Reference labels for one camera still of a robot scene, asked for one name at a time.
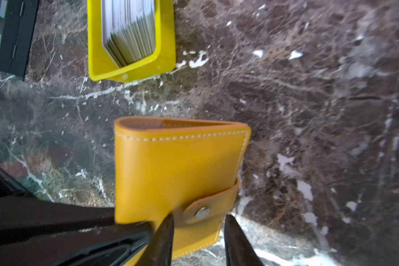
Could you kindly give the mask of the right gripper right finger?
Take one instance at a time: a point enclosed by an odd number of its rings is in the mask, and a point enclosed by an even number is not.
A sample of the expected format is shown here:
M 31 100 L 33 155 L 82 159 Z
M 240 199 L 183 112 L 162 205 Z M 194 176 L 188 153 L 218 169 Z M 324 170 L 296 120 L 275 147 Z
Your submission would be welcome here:
M 264 266 L 232 215 L 225 217 L 224 240 L 227 266 Z

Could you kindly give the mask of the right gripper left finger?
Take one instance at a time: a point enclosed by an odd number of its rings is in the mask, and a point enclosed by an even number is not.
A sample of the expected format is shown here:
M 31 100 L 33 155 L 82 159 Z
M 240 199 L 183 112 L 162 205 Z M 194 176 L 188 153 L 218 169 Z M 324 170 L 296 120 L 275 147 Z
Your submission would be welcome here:
M 174 243 L 174 217 L 170 213 L 161 223 L 137 266 L 170 266 Z

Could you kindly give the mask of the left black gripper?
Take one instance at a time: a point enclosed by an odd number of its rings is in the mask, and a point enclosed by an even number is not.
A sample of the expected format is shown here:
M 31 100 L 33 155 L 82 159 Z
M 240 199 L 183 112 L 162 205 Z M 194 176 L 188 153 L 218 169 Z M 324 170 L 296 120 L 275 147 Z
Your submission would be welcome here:
M 146 222 L 119 225 L 113 208 L 0 198 L 0 266 L 122 266 L 152 239 Z

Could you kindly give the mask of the yellow leather card holder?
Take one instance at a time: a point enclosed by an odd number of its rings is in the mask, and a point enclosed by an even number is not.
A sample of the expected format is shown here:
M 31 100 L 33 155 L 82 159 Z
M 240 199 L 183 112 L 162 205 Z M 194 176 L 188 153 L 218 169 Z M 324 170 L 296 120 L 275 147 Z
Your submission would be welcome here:
M 175 223 L 173 258 L 218 241 L 234 206 L 248 125 L 127 116 L 114 121 L 115 221 Z

